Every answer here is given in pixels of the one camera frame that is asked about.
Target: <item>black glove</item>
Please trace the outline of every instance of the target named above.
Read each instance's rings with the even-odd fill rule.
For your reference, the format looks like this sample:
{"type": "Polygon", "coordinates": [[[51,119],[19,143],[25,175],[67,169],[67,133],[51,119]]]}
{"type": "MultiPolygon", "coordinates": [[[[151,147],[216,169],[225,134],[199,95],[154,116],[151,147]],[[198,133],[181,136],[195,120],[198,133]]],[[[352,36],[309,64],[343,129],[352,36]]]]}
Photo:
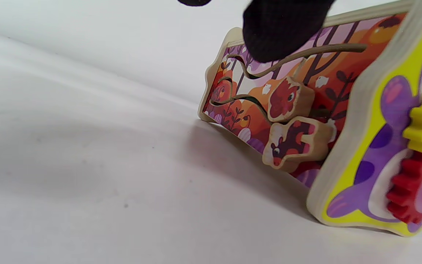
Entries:
{"type": "MultiPolygon", "coordinates": [[[[204,6],[211,0],[179,0],[204,6]]],[[[335,0],[253,0],[243,13],[245,46],[258,62],[283,59],[323,26],[335,0]]]]}
{"type": "Polygon", "coordinates": [[[211,0],[179,0],[179,2],[190,7],[201,7],[211,2],[211,0]]]}

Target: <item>wooden toy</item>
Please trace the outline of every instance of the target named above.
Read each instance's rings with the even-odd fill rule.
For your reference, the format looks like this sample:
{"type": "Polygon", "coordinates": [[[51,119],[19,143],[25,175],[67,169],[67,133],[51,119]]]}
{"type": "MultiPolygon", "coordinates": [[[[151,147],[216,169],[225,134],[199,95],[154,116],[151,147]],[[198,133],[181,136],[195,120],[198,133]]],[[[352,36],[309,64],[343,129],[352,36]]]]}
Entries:
{"type": "Polygon", "coordinates": [[[231,29],[198,115],[310,188],[308,211],[323,224],[422,229],[422,1],[328,17],[270,63],[231,29]]]}

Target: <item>wooden cow block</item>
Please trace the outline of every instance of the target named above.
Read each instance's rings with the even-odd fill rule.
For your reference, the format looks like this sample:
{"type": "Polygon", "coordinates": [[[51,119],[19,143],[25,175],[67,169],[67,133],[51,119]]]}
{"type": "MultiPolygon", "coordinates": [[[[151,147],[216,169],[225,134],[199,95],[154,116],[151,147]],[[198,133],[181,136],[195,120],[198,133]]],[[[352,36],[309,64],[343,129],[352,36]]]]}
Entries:
{"type": "Polygon", "coordinates": [[[293,117],[308,117],[314,102],[315,92],[285,77],[270,94],[268,99],[268,120],[288,122],[293,117]]]}
{"type": "Polygon", "coordinates": [[[286,125],[274,123],[263,151],[263,163],[290,173],[301,162],[323,160],[332,133],[327,124],[306,117],[295,117],[286,125]]]}

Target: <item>red gear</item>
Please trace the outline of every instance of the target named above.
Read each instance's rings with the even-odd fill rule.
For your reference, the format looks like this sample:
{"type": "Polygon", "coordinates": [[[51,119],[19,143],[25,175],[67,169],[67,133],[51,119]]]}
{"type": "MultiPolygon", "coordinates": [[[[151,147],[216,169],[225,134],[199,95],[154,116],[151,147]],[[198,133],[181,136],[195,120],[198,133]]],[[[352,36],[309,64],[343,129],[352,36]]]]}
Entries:
{"type": "Polygon", "coordinates": [[[392,178],[387,209],[404,223],[422,221],[422,153],[415,151],[401,164],[401,172],[392,178]]]}

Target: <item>purple dolphin illustration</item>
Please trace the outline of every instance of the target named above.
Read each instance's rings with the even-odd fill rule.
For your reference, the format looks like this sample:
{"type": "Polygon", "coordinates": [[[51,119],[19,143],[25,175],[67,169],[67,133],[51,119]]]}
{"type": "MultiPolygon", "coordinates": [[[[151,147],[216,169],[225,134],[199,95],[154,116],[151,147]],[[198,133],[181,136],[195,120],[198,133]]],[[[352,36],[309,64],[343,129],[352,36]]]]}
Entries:
{"type": "MultiPolygon", "coordinates": [[[[369,200],[382,169],[397,154],[407,149],[407,140],[403,130],[409,125],[409,112],[420,104],[419,96],[412,96],[410,84],[403,76],[395,76],[385,86],[381,98],[381,110],[386,123],[369,145],[356,172],[353,186],[340,192],[328,205],[327,215],[332,218],[343,217],[356,210],[372,219],[387,223],[397,223],[394,217],[378,216],[369,209],[369,200]]],[[[409,224],[410,232],[416,232],[422,226],[409,224]]]]}

